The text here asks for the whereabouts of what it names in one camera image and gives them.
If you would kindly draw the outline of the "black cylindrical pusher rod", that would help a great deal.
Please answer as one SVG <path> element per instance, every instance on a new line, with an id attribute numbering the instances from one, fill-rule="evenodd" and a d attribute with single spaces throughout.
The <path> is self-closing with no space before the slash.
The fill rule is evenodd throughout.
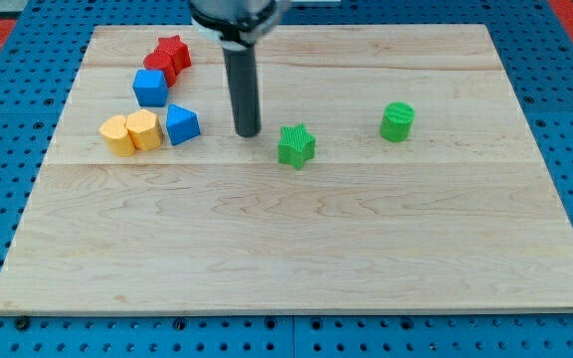
<path id="1" fill-rule="evenodd" d="M 255 48 L 223 50 L 236 133 L 254 137 L 262 128 Z"/>

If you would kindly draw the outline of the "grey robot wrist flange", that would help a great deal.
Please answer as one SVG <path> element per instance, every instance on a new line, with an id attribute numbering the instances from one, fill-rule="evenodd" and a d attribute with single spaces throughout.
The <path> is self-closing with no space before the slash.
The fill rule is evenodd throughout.
<path id="1" fill-rule="evenodd" d="M 189 0 L 191 23 L 200 35 L 229 51 L 253 47 L 276 27 L 289 0 Z"/>

